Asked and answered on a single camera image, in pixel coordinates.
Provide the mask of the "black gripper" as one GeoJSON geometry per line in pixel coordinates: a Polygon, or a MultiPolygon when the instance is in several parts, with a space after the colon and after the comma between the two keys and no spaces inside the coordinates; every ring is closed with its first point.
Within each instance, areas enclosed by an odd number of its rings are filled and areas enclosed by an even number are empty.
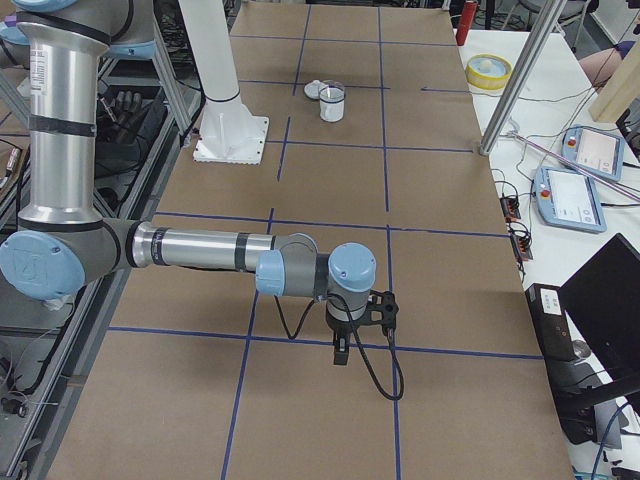
{"type": "Polygon", "coordinates": [[[358,299],[355,305],[350,298],[331,293],[331,330],[333,332],[333,364],[346,366],[349,360],[351,335],[363,326],[379,326],[384,337],[395,343],[396,316],[399,307],[391,291],[371,290],[366,303],[358,299]]]}

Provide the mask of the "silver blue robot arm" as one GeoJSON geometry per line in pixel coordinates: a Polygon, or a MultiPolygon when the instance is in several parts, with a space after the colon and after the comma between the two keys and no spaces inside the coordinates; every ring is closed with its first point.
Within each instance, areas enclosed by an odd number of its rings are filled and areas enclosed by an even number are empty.
{"type": "Polygon", "coordinates": [[[30,200],[1,246],[1,270],[21,293],[50,301],[114,271],[149,265],[249,272],[274,297],[324,302],[334,361],[343,365],[358,330],[395,339],[398,307],[373,285],[364,245],[328,254],[304,234],[272,236],[161,228],[105,218],[94,207],[98,66],[101,57],[152,57],[149,1],[20,1],[17,26],[30,49],[30,200]]]}

